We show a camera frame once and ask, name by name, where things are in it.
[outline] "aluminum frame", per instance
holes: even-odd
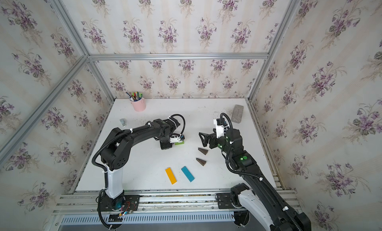
[[[267,59],[266,52],[188,53],[188,54],[90,54],[90,61],[181,60],[181,59]]]
[[[269,55],[268,59],[265,61],[265,63],[261,67],[261,70],[255,79],[253,89],[251,91],[251,94],[249,95],[249,100],[251,102],[253,102],[258,90],[260,89],[260,85],[261,85],[261,83],[265,77],[265,74],[267,73],[267,70],[268,70],[271,62],[273,62],[273,60],[276,56],[277,50],[282,43],[282,40],[283,40],[287,30],[288,30],[289,25],[292,23],[292,21],[294,19],[294,15],[300,6],[300,1],[301,0],[290,0],[289,1],[287,10],[285,11],[283,19],[280,22],[279,29],[277,30],[276,35],[273,38],[272,43],[270,45],[270,49],[269,49],[269,53],[268,53],[268,55]]]
[[[40,119],[51,108],[53,103],[58,99],[61,93],[66,89],[69,82],[78,74],[85,66],[88,59],[82,56],[66,73],[55,88],[48,94],[41,104],[32,112],[31,116],[18,128],[16,133],[9,139],[5,146],[0,150],[0,166],[3,166],[9,157],[15,152],[15,149],[20,146],[20,143],[31,133],[32,129],[38,124]]]

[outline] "tabletop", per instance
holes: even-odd
[[[94,166],[91,158],[113,128],[118,127],[122,130],[135,128],[147,121],[167,119],[172,114],[181,114],[186,120],[184,144],[161,150],[159,141],[151,138],[133,146],[129,160],[123,167],[122,183],[125,190],[229,189],[245,183],[240,176],[227,170],[218,148],[210,150],[208,146],[205,147],[209,150],[207,155],[198,150],[199,147],[203,148],[199,132],[213,133],[212,129],[215,128],[213,119],[219,118],[222,112],[231,117],[235,104],[244,106],[244,111],[241,123],[233,123],[233,128],[240,130],[244,149],[256,160],[270,184],[276,187],[244,98],[147,99],[147,107],[142,112],[134,111],[130,100],[116,99],[76,191],[101,190],[104,187],[103,170]],[[122,118],[127,124],[125,127],[120,123]],[[180,133],[183,121],[180,117],[176,119],[181,125],[175,133]],[[207,163],[202,166],[196,158]],[[101,163],[100,156],[96,161]],[[189,182],[181,171],[184,166],[195,177],[192,182]],[[165,172],[169,167],[177,180],[174,184],[171,184]]]

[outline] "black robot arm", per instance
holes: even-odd
[[[220,121],[215,122],[215,124],[225,124],[223,126],[227,128],[224,118],[218,120]],[[222,152],[226,153],[223,156],[228,170],[240,175],[249,184],[253,190],[253,195],[258,197],[269,213],[270,221],[267,221],[264,215],[260,216],[260,218],[265,219],[259,220],[265,229],[271,231],[310,231],[311,222],[306,214],[298,214],[293,207],[283,200],[265,178],[255,159],[244,150],[240,131],[233,129],[231,122],[230,128],[226,130],[225,135],[217,138],[216,129],[213,131],[212,134],[199,133],[203,146],[206,147],[209,144],[211,149],[218,147]],[[233,205],[237,207],[244,206],[244,204],[240,203],[240,194],[244,190],[247,190],[245,192],[248,194],[248,189],[245,184],[237,185],[231,189]],[[248,206],[249,208],[246,208],[250,210],[251,206],[254,205],[250,203]]]

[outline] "cable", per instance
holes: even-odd
[[[229,165],[229,157],[230,157],[231,148],[232,148],[232,142],[233,142],[233,141],[232,141],[232,138],[233,138],[233,127],[232,127],[231,119],[228,117],[228,115],[225,114],[225,113],[221,113],[221,114],[220,114],[220,119],[222,119],[223,116],[227,118],[227,121],[228,121],[228,123],[229,123],[229,125],[230,125],[230,131],[231,131],[231,137],[230,137],[231,142],[230,142],[230,147],[228,148],[227,156],[225,157],[226,165],[227,165],[227,169],[228,169],[230,172],[234,173],[234,174],[246,175],[246,176],[253,176],[253,177],[256,177],[256,178],[260,179],[259,176],[256,176],[256,175],[254,175],[254,174],[252,174],[252,173],[242,172],[242,171],[235,171],[235,170],[231,169],[231,167],[230,167],[230,165]],[[279,203],[279,205],[280,205],[281,207],[283,207],[283,206],[284,206],[284,200],[278,195],[278,193],[276,192],[276,190],[275,190],[275,189],[272,187],[272,185],[267,181],[267,179],[262,178],[262,180],[263,180],[263,184],[265,184],[265,186],[270,190],[270,192],[271,192],[272,195],[275,197],[275,199],[277,200],[277,202]],[[298,229],[298,231],[303,231],[303,230],[300,228],[300,226],[298,225],[298,223],[295,221],[295,219],[292,218],[292,216],[291,216],[290,213],[289,213],[289,210],[285,210],[284,212],[285,212],[285,214],[288,216],[289,220],[290,220],[290,221],[294,224],[294,226]]]
[[[184,119],[184,117],[181,114],[174,114],[170,117],[175,117],[175,116],[181,117],[183,119],[183,129],[182,129],[182,132],[180,133],[180,135],[183,135],[184,128],[186,127],[186,120]]]
[[[102,193],[104,193],[107,188],[108,188],[108,179],[107,179],[107,168],[106,166],[100,164],[100,163],[97,163],[95,160],[97,159],[97,157],[101,154],[101,152],[106,148],[108,147],[109,145],[111,145],[113,142],[115,142],[116,140],[122,138],[122,137],[125,137],[127,136],[128,134],[130,134],[131,132],[138,132],[138,131],[141,131],[141,130],[144,130],[146,128],[149,128],[150,125],[144,125],[144,126],[141,126],[141,127],[137,127],[137,128],[133,128],[131,130],[127,130],[125,132],[122,132],[121,134],[119,135],[116,135],[114,138],[112,138],[111,140],[109,140],[104,146],[102,146],[93,156],[92,158],[92,164],[95,165],[95,166],[98,166],[98,167],[101,167],[104,171],[105,171],[105,188],[100,190],[99,191],[99,194],[98,194],[98,206],[97,206],[97,210],[98,210],[98,217],[99,219],[101,220],[101,223],[106,227],[108,228],[109,230],[110,229],[116,229],[116,228],[113,228],[112,225],[108,226],[108,224],[104,221],[104,219],[102,218],[102,214],[101,214],[101,210],[100,210],[100,207],[101,207],[101,196],[102,196]]]

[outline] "wallpaper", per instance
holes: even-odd
[[[60,195],[73,192],[109,107],[84,68],[1,167],[1,230],[44,228]]]
[[[290,0],[63,0],[92,54],[266,52]]]
[[[0,149],[80,57],[47,0],[0,0]]]
[[[382,0],[301,0],[254,106],[313,230],[382,229]]]
[[[99,61],[112,93],[145,98],[247,97],[263,60]]]

